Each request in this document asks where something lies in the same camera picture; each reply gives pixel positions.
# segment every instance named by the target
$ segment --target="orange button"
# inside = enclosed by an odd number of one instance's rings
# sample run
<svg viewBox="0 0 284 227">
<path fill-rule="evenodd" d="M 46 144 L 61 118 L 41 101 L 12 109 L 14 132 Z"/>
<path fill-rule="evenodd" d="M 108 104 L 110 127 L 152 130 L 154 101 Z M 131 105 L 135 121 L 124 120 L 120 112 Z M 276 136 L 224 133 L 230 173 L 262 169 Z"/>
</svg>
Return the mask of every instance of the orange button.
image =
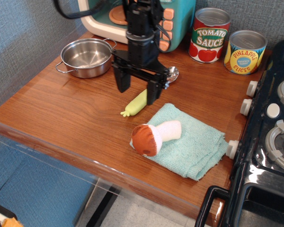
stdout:
<svg viewBox="0 0 284 227">
<path fill-rule="evenodd" d="M 159 47 L 162 51 L 167 51 L 169 48 L 169 42 L 160 40 Z"/>
<path fill-rule="evenodd" d="M 172 32 L 167 31 L 167 33 L 168 33 L 170 39 L 172 39 Z M 168 37 L 166 35 L 164 35 L 164 34 L 163 34 L 163 39 L 169 40 Z"/>
<path fill-rule="evenodd" d="M 174 18 L 175 11 L 173 9 L 165 9 L 163 17 L 167 20 L 172 20 Z"/>
<path fill-rule="evenodd" d="M 172 28 L 173 28 L 173 26 L 174 26 L 174 23 L 173 23 L 172 21 L 170 21 L 170 20 L 164 20 L 164 22 L 163 22 L 163 28 L 164 28 L 165 30 L 171 31 Z"/>
</svg>

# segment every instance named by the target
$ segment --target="tomato sauce can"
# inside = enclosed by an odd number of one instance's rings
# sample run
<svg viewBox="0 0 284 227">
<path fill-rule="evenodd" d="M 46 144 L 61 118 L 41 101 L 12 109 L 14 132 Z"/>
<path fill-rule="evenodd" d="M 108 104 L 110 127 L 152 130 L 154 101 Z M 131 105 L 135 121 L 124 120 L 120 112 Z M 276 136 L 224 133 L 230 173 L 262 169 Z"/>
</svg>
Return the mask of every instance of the tomato sauce can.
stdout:
<svg viewBox="0 0 284 227">
<path fill-rule="evenodd" d="M 217 8 L 203 8 L 195 13 L 189 55 L 199 62 L 215 62 L 222 53 L 231 25 L 230 15 Z"/>
<path fill-rule="evenodd" d="M 248 75 L 256 72 L 267 45 L 267 39 L 255 31 L 242 30 L 229 37 L 224 66 L 231 72 Z"/>
</svg>

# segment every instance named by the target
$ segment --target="mushroom cap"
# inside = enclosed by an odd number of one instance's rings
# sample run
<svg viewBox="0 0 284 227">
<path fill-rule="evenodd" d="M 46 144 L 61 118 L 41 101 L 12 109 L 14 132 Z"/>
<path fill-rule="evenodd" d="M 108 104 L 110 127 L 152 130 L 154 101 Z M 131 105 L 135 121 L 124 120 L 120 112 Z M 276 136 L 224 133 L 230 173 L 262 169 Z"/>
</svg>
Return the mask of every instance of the mushroom cap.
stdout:
<svg viewBox="0 0 284 227">
<path fill-rule="evenodd" d="M 153 125 L 141 124 L 133 129 L 133 147 L 140 155 L 155 156 L 162 147 L 162 138 Z"/>
</svg>

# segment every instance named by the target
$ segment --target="tomato illustration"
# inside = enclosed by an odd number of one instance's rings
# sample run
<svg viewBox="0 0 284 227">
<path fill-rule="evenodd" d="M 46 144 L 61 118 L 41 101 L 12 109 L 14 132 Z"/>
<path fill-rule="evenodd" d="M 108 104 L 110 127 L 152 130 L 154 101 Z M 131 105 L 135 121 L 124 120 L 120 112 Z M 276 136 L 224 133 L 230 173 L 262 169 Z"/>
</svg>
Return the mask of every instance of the tomato illustration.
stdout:
<svg viewBox="0 0 284 227">
<path fill-rule="evenodd" d="M 223 52 L 223 48 L 221 48 L 221 49 L 218 51 L 218 53 L 217 53 L 217 58 L 218 58 L 218 59 L 221 57 L 222 52 Z"/>
<path fill-rule="evenodd" d="M 204 62 L 210 62 L 217 56 L 217 51 L 201 50 L 199 51 L 199 59 Z"/>
<path fill-rule="evenodd" d="M 193 42 L 190 42 L 189 54 L 192 57 L 196 57 L 198 55 L 198 48 L 194 45 Z"/>
</svg>

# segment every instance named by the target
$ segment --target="toy stove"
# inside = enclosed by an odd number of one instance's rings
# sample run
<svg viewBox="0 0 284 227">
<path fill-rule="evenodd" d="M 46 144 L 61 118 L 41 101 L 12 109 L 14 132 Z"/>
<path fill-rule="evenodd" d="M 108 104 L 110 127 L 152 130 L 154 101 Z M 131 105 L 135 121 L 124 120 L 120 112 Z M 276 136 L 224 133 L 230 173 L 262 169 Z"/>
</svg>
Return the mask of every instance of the toy stove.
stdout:
<svg viewBox="0 0 284 227">
<path fill-rule="evenodd" d="M 241 113 L 248 120 L 234 159 L 231 187 L 208 189 L 195 226 L 203 226 L 215 198 L 225 200 L 219 226 L 284 226 L 284 41 L 273 49 L 259 82 L 249 84 Z"/>
</svg>

